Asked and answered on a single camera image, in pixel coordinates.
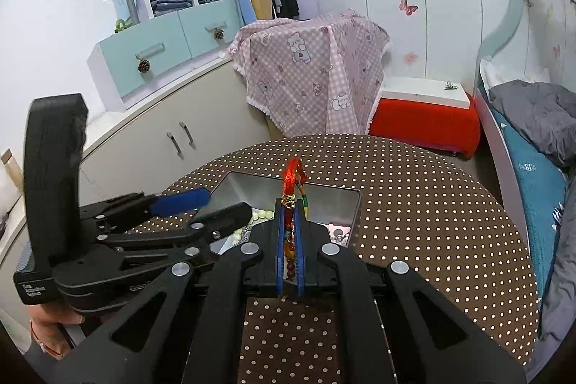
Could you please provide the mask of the person's left hand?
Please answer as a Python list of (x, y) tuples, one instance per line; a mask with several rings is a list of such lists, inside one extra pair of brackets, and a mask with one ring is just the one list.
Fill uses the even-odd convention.
[(85, 317), (76, 313), (63, 300), (29, 305), (29, 328), (31, 337), (43, 353), (61, 360), (71, 347), (68, 344), (60, 325), (82, 325)]

